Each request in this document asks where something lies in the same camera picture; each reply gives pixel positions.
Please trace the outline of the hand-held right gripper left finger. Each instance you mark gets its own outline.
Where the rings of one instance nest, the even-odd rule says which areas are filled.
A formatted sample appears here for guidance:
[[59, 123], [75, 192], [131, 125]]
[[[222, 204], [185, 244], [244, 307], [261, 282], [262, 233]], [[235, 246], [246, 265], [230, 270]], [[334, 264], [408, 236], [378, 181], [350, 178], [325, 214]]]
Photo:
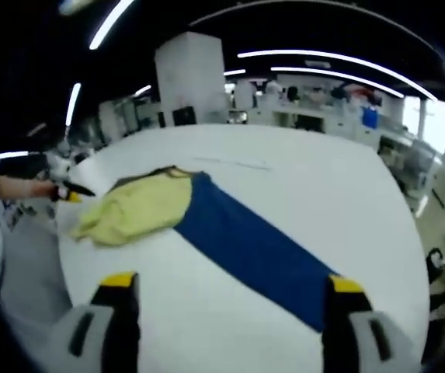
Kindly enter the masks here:
[[57, 371], [137, 372], [140, 338], [138, 274], [109, 275], [58, 322]]

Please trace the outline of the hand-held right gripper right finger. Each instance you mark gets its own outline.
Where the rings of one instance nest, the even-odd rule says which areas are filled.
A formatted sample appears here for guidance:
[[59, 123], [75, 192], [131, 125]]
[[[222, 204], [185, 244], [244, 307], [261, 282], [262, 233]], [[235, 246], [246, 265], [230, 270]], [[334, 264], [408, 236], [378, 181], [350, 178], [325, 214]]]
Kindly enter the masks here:
[[329, 276], [324, 311], [324, 372], [420, 371], [406, 333], [388, 314], [373, 309], [355, 281]]

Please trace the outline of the person's left hand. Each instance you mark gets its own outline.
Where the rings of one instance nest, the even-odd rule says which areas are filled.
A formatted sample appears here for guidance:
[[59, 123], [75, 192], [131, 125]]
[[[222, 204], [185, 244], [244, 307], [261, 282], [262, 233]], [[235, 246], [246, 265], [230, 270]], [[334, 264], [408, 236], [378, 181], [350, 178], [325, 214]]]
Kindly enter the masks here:
[[51, 180], [30, 180], [29, 198], [48, 198], [54, 200], [57, 198], [58, 186]]

